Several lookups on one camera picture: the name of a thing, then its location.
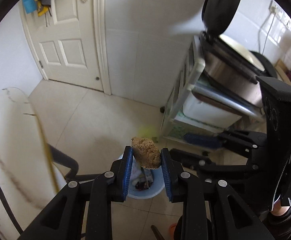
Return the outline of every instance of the black cable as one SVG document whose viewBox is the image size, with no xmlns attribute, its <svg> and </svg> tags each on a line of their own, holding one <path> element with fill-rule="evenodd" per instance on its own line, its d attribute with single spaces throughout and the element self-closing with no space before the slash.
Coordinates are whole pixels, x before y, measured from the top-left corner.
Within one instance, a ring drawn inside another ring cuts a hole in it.
<svg viewBox="0 0 291 240">
<path fill-rule="evenodd" d="M 7 199 L 6 199 L 5 195 L 4 195 L 1 187 L 0 187 L 0 200 L 1 200 L 2 204 L 3 204 L 4 209 L 7 212 L 11 222 L 15 226 L 15 229 L 19 232 L 19 234 L 22 234 L 23 230 L 20 227 L 20 225 L 19 225 L 18 221 L 16 220 L 15 216 L 13 215 L 12 210 L 11 210 L 11 208 L 10 208 L 8 202 L 7 202 Z"/>
</svg>

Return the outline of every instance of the tile floor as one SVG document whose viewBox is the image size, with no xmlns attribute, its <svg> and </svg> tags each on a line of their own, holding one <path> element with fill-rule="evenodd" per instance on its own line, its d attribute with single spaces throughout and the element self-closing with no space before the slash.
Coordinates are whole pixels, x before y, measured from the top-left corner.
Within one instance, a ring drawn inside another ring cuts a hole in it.
<svg viewBox="0 0 291 240">
<path fill-rule="evenodd" d="M 79 174 L 103 173 L 130 145 L 140 129 L 151 127 L 159 134 L 163 115 L 159 108 L 102 92 L 55 81 L 42 80 L 30 101 L 43 125 L 48 143 L 79 163 Z M 161 140 L 161 149 L 178 148 L 199 153 L 191 146 Z M 219 162 L 219 154 L 210 156 Z M 59 167 L 65 174 L 67 169 Z M 165 190 L 151 199 L 127 198 L 112 204 L 114 240 L 155 240 L 150 226 L 156 225 L 166 240 L 168 227 L 182 215 L 182 204 L 172 204 Z"/>
</svg>

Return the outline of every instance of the light blue trash bin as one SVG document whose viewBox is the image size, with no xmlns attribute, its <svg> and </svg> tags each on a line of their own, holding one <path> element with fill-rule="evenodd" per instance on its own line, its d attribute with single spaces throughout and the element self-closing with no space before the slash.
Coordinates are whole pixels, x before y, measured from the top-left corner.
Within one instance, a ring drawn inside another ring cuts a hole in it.
<svg viewBox="0 0 291 240">
<path fill-rule="evenodd" d="M 130 180 L 129 185 L 129 193 L 128 197 L 134 198 L 134 199 L 147 199 L 152 198 L 159 194 L 164 189 L 164 180 L 163 180 L 163 174 L 161 167 L 156 170 L 151 170 L 153 175 L 153 183 L 149 189 L 138 191 L 135 189 L 134 186 L 132 186 L 132 181 Z"/>
</svg>

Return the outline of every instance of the stainless steel pot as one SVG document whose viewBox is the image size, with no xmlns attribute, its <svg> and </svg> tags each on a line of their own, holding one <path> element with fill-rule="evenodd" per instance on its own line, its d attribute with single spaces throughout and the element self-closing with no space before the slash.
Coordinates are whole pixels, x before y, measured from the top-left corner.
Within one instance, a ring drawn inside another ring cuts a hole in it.
<svg viewBox="0 0 291 240">
<path fill-rule="evenodd" d="M 206 67 L 205 72 L 214 81 L 230 90 L 234 94 L 248 101 L 249 103 L 262 107 L 262 95 L 259 83 L 251 82 L 247 76 L 256 77 L 248 68 L 245 68 L 246 75 L 242 75 L 237 69 L 226 64 L 209 51 L 205 51 Z"/>
</svg>

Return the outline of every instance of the white door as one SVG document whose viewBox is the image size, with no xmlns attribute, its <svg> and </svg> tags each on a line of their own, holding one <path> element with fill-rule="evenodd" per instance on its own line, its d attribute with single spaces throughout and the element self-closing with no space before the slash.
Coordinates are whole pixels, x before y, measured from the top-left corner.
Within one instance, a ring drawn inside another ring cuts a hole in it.
<svg viewBox="0 0 291 240">
<path fill-rule="evenodd" d="M 35 52 L 49 79 L 103 91 L 93 0 L 51 0 L 51 14 L 26 15 Z"/>
</svg>

